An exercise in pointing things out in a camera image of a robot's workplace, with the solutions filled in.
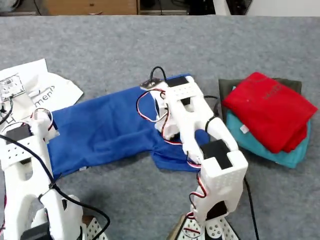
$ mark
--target wooden drawer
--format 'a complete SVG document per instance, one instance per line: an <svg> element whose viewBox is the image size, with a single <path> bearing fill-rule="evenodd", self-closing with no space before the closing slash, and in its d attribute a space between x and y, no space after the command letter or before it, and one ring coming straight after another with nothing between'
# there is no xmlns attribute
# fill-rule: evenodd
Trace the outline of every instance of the wooden drawer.
<svg viewBox="0 0 320 240"><path fill-rule="evenodd" d="M50 15L136 15L137 0L45 0Z"/></svg>

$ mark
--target table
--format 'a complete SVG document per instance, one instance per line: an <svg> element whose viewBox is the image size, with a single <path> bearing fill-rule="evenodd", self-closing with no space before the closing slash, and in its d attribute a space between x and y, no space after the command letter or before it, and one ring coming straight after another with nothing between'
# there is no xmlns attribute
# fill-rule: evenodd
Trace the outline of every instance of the table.
<svg viewBox="0 0 320 240"><path fill-rule="evenodd" d="M319 107L319 25L320 18L308 17L3 17L0 69L46 58L50 72L84 91L81 101L136 86L156 65L168 76L191 73L210 95L218 95L218 78L239 79L260 71L302 81L302 93ZM296 169L245 156L260 238L318 240L319 114L312 119L305 161ZM111 239L163 240L188 212L195 177L159 170L145 152L76 172L58 185L107 212ZM3 189L1 176L0 206ZM243 240L255 239L246 190L228 220Z"/></svg>

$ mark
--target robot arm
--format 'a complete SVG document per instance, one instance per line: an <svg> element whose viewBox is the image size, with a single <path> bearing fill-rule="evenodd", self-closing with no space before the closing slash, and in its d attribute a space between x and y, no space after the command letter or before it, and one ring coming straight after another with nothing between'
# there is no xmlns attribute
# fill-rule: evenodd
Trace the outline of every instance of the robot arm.
<svg viewBox="0 0 320 240"><path fill-rule="evenodd" d="M236 209L243 192L248 162L237 142L223 121L214 115L191 76L149 80L141 88L150 90L155 100L158 113L155 128L164 132L166 140L180 133L184 153L200 166L199 187L189 195L188 218L195 219L202 227L219 224L217 220ZM169 116L167 121L159 117L165 113ZM199 146L195 139L195 131L199 129L216 140Z"/></svg>
<svg viewBox="0 0 320 240"><path fill-rule="evenodd" d="M0 140L1 168L6 188L4 239L91 240L97 234L92 232L100 228L97 220L92 218L88 225L84 224L82 207L70 201L79 202L79 199L74 195L65 195L69 198L67 200L57 188L52 187L47 143L58 135L53 117L37 110L31 116L33 118L23 122L23 125L16 122L5 127L1 133L5 136ZM6 137L38 155L49 173L34 155L4 139ZM43 204L43 208L37 211L30 227L27 225L29 209L36 199ZM107 240L107 237L102 233L95 239Z"/></svg>
<svg viewBox="0 0 320 240"><path fill-rule="evenodd" d="M169 109L170 117L164 126L164 137L169 140L175 134L180 133L182 149L188 157L196 164L204 160L202 151L195 139L196 130L204 130L217 140L223 140L230 151L238 150L238 145L231 133L216 117L204 99L204 95L195 80L191 76L178 77L172 86L170 81L162 81L156 87L163 90L150 92L159 109L159 116ZM161 131L164 120L156 123L155 127Z"/></svg>

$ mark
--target folded red shirt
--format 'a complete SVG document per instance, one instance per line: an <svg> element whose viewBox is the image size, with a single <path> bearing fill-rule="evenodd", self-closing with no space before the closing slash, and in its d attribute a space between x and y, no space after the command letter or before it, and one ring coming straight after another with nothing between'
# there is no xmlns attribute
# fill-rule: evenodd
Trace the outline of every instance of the folded red shirt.
<svg viewBox="0 0 320 240"><path fill-rule="evenodd" d="M295 149L317 111L303 96L259 72L243 80L222 104L272 153Z"/></svg>

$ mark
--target folded teal shirt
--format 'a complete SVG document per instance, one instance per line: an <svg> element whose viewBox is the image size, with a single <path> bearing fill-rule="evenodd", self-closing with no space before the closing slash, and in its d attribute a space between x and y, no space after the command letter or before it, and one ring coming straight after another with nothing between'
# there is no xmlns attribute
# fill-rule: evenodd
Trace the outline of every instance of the folded teal shirt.
<svg viewBox="0 0 320 240"><path fill-rule="evenodd" d="M250 132L243 133L240 130L240 127L242 125L243 123L231 111L227 112L226 126L240 147L288 168L295 168L297 164L304 159L310 139L310 120L307 123L306 138L289 153L286 153L284 151L281 151L279 153L270 152Z"/></svg>

